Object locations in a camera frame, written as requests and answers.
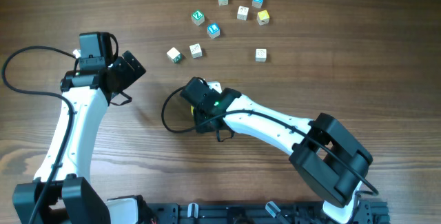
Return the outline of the plain wooden block green side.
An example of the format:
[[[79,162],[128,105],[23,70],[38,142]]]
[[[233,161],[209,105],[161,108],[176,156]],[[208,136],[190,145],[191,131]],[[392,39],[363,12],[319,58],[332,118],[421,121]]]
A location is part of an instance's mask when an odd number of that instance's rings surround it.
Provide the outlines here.
[[[219,82],[217,82],[217,81],[210,81],[207,84],[208,84],[209,89],[215,90],[218,93],[222,92],[222,88],[221,88],[221,85],[220,85]]]

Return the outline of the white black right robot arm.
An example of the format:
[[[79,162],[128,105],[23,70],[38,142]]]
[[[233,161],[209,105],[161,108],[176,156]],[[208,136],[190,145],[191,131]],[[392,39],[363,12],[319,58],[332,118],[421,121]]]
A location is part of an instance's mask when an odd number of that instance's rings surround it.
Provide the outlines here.
[[[314,119],[289,116],[252,101],[240,92],[203,85],[181,95],[192,106],[196,131],[246,134],[264,141],[289,157],[289,162],[324,203],[323,213],[337,223],[356,214],[361,185],[372,155],[335,118],[321,113]]]

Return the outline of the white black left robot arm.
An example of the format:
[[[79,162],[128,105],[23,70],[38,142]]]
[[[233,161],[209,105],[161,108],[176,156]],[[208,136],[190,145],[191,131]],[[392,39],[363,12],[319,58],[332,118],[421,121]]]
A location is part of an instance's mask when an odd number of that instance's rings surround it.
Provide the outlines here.
[[[79,58],[61,80],[61,113],[48,153],[13,205],[22,223],[143,223],[153,213],[141,196],[103,201],[90,185],[96,135],[112,98],[145,74],[129,51],[113,62]]]

